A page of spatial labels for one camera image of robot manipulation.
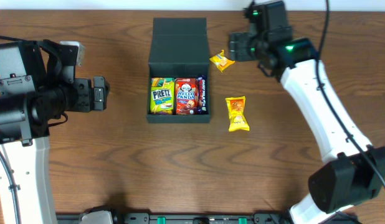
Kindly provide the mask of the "blue Dairy Milk bar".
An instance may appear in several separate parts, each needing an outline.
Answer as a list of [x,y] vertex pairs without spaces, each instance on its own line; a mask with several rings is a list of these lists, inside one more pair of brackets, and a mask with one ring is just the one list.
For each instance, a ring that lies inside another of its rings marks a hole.
[[199,84],[199,98],[198,98],[198,113],[207,114],[207,103],[206,103],[206,77],[198,77]]

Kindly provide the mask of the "dark green box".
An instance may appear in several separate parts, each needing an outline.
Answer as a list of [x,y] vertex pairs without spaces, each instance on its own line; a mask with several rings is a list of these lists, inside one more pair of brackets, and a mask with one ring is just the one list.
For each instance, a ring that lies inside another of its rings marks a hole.
[[[205,78],[206,113],[192,115],[152,114],[152,78]],[[149,123],[209,123],[211,120],[209,44],[205,17],[154,18],[148,58],[146,119]]]

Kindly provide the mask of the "green Pretz box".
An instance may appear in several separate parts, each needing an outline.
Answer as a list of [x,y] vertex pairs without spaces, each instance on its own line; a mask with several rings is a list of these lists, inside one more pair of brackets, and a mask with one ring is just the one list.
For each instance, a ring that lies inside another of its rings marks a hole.
[[172,115],[174,113],[174,84],[174,78],[151,79],[151,114]]

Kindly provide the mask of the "red Hello Panda box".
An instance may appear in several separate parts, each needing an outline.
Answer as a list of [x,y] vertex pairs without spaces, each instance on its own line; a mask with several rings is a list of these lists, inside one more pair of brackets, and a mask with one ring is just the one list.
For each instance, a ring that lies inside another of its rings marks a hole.
[[177,78],[175,83],[177,115],[197,114],[198,82],[196,78]]

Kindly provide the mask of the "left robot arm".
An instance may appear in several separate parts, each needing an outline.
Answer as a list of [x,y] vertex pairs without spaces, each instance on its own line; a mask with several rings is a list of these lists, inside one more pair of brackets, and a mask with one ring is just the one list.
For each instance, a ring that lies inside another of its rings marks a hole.
[[103,111],[109,83],[77,78],[77,41],[2,38],[0,44],[0,203],[5,223],[112,223],[109,211],[59,215],[49,179],[50,128],[68,112]]

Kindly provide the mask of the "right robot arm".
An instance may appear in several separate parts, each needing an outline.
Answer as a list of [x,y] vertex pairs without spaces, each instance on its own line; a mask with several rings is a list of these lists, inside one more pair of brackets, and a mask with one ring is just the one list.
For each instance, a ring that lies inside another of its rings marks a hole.
[[290,223],[326,223],[385,190],[385,147],[374,147],[334,91],[321,61],[322,46],[293,37],[283,1],[251,2],[247,32],[229,36],[232,60],[258,61],[295,100],[320,150],[323,167],[308,179],[309,193],[288,211]]

